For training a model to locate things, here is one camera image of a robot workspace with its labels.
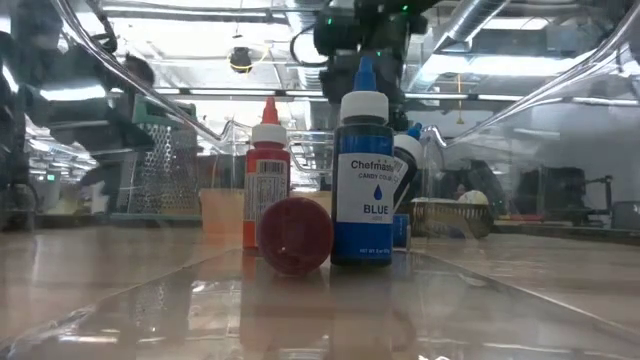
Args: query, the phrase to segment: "ceiling light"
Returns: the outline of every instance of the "ceiling light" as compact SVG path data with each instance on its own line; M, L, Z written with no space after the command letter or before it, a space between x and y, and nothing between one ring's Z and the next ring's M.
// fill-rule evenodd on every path
M541 136L541 137L546 137L546 138L551 138L556 140L560 138L560 133L557 131L515 128L513 129L513 132L516 132L519 134L536 135L536 136Z
M468 71L469 61L464 56L433 54L420 69L423 76L426 74L456 73L463 74Z
M637 100L628 99L602 99L602 98L586 98L586 97L574 97L571 102L586 105L602 105L602 106L623 106L623 107L639 107L640 103Z
M314 90L287 90L288 96L308 96L308 97L324 97L322 91Z
M78 164L78 163L73 163L72 165L74 167L77 167L78 169L82 169L82 170L91 170L91 169L94 168L94 166L82 165L82 164Z
M0 31L11 33L11 20L8 16L0 18Z
M44 144L38 140L29 140L29 143L31 144L31 147L36 149L36 150L40 150L40 151L50 151L51 148L49 147L49 145Z
M219 95L219 96L274 96L275 90L242 90L242 89L194 89L193 95Z
M502 76L553 76L568 70L574 61L533 56L479 56L469 63L468 73Z
M5 65L2 66L2 75L7 81L7 85L9 85L9 89L11 89L12 92L17 93L18 87L19 87L18 83L13 78L13 75L11 74L11 71L9 71L9 68L6 67Z
M178 95L180 94L180 89L171 89L171 88L164 88L164 89L155 89L156 92L158 94L161 95Z
M542 17L493 18L483 29L495 30L541 30L551 23Z
M153 14L169 14L169 15L193 15L193 16L198 16L198 15L210 15L210 16L215 16L215 15L227 15L228 12L220 12L220 11L209 11L209 10L205 10L205 11L200 11L197 9L162 9L162 8L152 8L152 7L139 7L139 6L114 6L114 5L108 5L108 6L104 6L103 7L103 11L105 12L127 12L130 14L149 14L149 13L153 13ZM252 16L255 18L264 18L264 12L248 12L248 13L243 13L243 16ZM282 18L284 17L284 15L282 14L275 14L274 17L277 18Z
M95 344L114 344L118 342L118 339L112 336L75 336L75 335L62 335L58 337L60 342L74 342L74 343L95 343Z
M469 94L406 94L405 97L407 99L415 100L467 100L469 98Z
M517 95L478 95L478 100L485 101L519 101L522 96Z
M107 92L100 85L82 88L65 88L57 90L40 90L40 95L49 101L82 101L99 99L107 96Z

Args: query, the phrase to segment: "transparent enclosure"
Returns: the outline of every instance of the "transparent enclosure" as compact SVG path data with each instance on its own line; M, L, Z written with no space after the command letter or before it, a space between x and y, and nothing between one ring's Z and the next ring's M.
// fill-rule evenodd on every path
M405 243L293 280L242 253L252 129L331 213L313 29L366 0L0 0L0 358L638 358L640 2L376 1L429 5L332 55L422 127Z
M424 196L488 204L505 226L637 230L639 27L630 13L570 71L453 139L425 128Z

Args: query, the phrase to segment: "bottle label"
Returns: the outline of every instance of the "bottle label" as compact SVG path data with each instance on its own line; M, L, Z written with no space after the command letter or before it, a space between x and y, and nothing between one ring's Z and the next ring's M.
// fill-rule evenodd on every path
M337 221L393 222L393 158L380 154L341 154L338 160Z
M282 160L257 160L256 171L247 173L244 220L259 222L265 210L287 198L289 167Z
M388 258L393 241L393 139L345 136L340 141L333 253Z
M400 182L404 178L404 175L409 170L409 164L402 161L400 158L393 159L393 190L395 191L398 186L400 186Z

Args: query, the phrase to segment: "cable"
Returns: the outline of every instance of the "cable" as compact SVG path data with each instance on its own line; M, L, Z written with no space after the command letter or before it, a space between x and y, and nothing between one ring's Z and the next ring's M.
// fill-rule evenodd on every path
M87 5L93 14L98 18L100 24L104 28L104 34L93 35L91 38L98 43L106 52L113 54L118 50L118 37L116 36L113 26L109 22L109 18L102 11L97 0L88 0Z
M332 0L327 0L324 3L324 8L326 9L327 7L329 7L329 4L331 4ZM302 30L300 30L299 33L295 34L293 36L293 38L291 38L291 42L289 43L289 53L291 53L291 57L293 58L293 61L295 61L296 63L300 64L302 67L307 67L307 68L322 68L327 66L327 64L329 63L329 60L325 60L323 62L319 62L319 63L308 63L306 61L302 61L300 60L300 58L298 58L298 55L296 55L296 50L295 50L295 45L296 45L296 41L298 40L298 38L300 37L300 35L306 33L309 30L313 30L313 28L316 26L316 23L314 22L313 24L303 28Z

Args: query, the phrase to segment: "ceiling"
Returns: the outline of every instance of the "ceiling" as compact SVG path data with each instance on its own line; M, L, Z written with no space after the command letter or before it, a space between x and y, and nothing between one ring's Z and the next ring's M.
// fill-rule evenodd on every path
M70 2L87 32L93 35L103 31L84 0ZM450 34L450 25L456 19L454 10L474 2L482 3L440 1L423 14L429 20L429 28L426 35L410 40L401 84L405 92L525 96L588 56L615 28L625 6L631 3L506 1L468 42L471 46L468 51L460 52L455 47L438 49L443 37ZM238 101L237 96L225 95L225 90L320 90L319 70L296 63L289 53L289 43L303 26L315 21L310 11L320 9L324 0L101 0L99 3L118 36L116 57L122 60L131 53L148 61L156 73L156 88L220 90L216 95L172 96L195 103L198 120L213 132L221 132L229 120L252 126L261 115L264 97L242 97L243 101ZM333 6L352 3L334 0ZM6 17L0 19L0 29L9 29ZM313 47L311 34L302 35L296 45L301 60L323 60ZM250 49L253 66L249 73L238 74L231 68L229 56L235 47ZM466 122L466 129L509 104L413 100L407 107L414 117L410 120L428 123L437 116L451 124L444 135L453 136L460 132L456 128L459 118L474 119ZM278 110L283 124L290 129L330 130L335 126L327 121L326 103L305 97L282 102ZM31 131L38 136L48 135L46 130L35 127ZM244 134L240 141L246 141L246 131ZM60 154L69 150L59 144L56 149ZM324 152L317 147L306 149L307 157ZM323 167L311 164L310 168Z

